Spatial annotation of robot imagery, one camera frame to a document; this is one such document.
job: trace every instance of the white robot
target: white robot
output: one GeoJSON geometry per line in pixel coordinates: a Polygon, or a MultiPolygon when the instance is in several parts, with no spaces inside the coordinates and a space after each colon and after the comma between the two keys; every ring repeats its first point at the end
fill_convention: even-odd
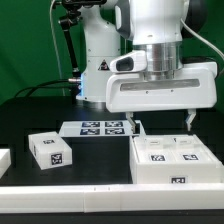
{"type": "Polygon", "coordinates": [[[216,103],[215,62],[182,64],[182,21],[190,0],[121,0],[117,30],[133,42],[133,51],[112,61],[107,83],[110,112],[187,109],[188,130],[197,108],[216,103]]]}
{"type": "Polygon", "coordinates": [[[76,103],[96,109],[106,108],[106,85],[112,75],[109,65],[120,55],[120,35],[115,26],[105,21],[100,10],[113,9],[118,0],[62,0],[66,15],[60,17],[65,39],[68,45],[73,78],[69,79],[74,88],[76,103]],[[69,29],[82,23],[86,43],[86,69],[81,74],[78,68],[72,37],[69,29]]]}
{"type": "Polygon", "coordinates": [[[80,12],[85,32],[87,67],[82,74],[82,91],[76,97],[84,106],[104,109],[106,85],[112,75],[109,65],[120,55],[120,35],[115,26],[100,15],[100,9],[113,9],[117,0],[105,5],[82,7],[80,12]]]}

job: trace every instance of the white cube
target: white cube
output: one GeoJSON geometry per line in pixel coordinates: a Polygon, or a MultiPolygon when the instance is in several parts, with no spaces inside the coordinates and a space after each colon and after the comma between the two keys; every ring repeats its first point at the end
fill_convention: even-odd
{"type": "Polygon", "coordinates": [[[56,132],[29,135],[29,148],[41,170],[72,164],[72,149],[56,132]]]}

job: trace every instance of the black table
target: black table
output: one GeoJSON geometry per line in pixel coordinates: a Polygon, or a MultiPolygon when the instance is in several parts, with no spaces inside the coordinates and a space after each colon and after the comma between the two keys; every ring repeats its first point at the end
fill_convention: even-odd
{"type": "MultiPolygon", "coordinates": [[[[186,134],[186,111],[136,113],[147,134],[186,134]]],[[[128,137],[67,138],[73,165],[41,171],[28,147],[28,135],[58,131],[63,121],[124,120],[72,104],[69,97],[30,97],[0,106],[0,147],[10,148],[12,165],[0,186],[131,184],[128,137]]],[[[224,162],[224,115],[199,110],[191,134],[196,134],[224,162]]],[[[224,210],[148,211],[68,214],[1,214],[0,223],[223,223],[224,210]]]]}

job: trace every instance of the white block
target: white block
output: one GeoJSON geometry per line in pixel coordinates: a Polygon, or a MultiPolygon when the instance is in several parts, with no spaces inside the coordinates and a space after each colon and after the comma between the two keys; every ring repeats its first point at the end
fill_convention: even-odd
{"type": "Polygon", "coordinates": [[[0,149],[0,178],[11,165],[11,157],[9,149],[0,149]]]}
{"type": "Polygon", "coordinates": [[[29,148],[42,170],[72,164],[72,150],[56,132],[29,135],[29,148]]]}
{"type": "Polygon", "coordinates": [[[134,184],[221,183],[222,163],[195,136],[130,138],[134,184]]]}

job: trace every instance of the white container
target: white container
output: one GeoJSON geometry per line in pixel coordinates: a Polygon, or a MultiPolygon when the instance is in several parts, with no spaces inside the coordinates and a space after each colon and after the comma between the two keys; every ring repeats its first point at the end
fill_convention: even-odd
{"type": "Polygon", "coordinates": [[[195,136],[130,138],[134,184],[221,183],[223,165],[195,136]]]}

